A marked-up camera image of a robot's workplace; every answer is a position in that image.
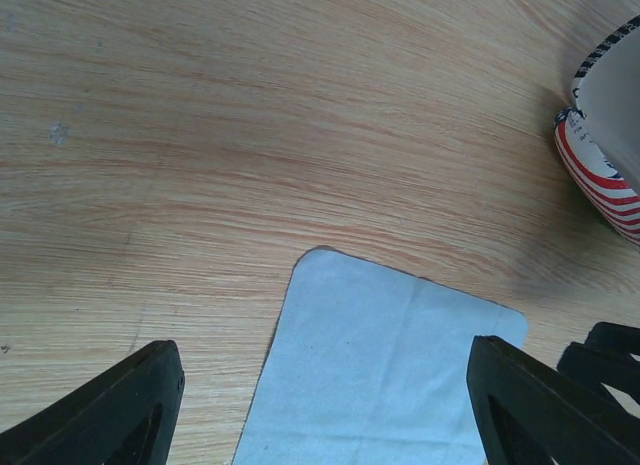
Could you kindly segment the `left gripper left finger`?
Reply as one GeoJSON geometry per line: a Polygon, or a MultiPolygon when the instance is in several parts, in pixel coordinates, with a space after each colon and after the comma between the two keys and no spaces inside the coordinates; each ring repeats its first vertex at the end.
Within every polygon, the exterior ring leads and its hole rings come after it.
{"type": "Polygon", "coordinates": [[[165,464],[185,375],[176,343],[152,341],[1,433],[3,464],[165,464]]]}

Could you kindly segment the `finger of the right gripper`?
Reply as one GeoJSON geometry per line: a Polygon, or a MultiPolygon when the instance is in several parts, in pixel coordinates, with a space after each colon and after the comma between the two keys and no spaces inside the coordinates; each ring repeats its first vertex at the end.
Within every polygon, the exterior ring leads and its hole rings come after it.
{"type": "Polygon", "coordinates": [[[583,343],[569,344],[560,357],[557,371],[623,410],[609,388],[639,404],[638,356],[638,328],[598,322],[583,343]]]}

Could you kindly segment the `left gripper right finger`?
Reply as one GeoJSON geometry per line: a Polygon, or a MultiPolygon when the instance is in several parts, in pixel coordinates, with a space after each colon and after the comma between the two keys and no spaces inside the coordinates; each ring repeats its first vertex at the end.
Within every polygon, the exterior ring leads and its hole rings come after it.
{"type": "Polygon", "coordinates": [[[490,464],[637,464],[639,419],[497,336],[473,340],[467,386],[490,464]]]}

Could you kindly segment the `blue cleaning cloth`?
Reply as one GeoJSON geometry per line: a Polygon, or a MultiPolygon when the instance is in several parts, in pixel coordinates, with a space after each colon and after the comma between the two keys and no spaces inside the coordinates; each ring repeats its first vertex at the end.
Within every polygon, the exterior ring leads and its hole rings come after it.
{"type": "Polygon", "coordinates": [[[472,341],[521,346],[508,307],[329,248],[296,263],[237,464],[481,464],[472,341]]]}

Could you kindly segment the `american flag glasses case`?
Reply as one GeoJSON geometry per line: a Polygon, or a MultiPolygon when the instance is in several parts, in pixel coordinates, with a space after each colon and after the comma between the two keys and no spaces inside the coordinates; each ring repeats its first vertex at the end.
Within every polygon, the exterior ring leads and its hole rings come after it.
{"type": "Polygon", "coordinates": [[[581,63],[572,103],[554,120],[565,168],[624,239],[639,245],[639,18],[607,36],[581,63]]]}

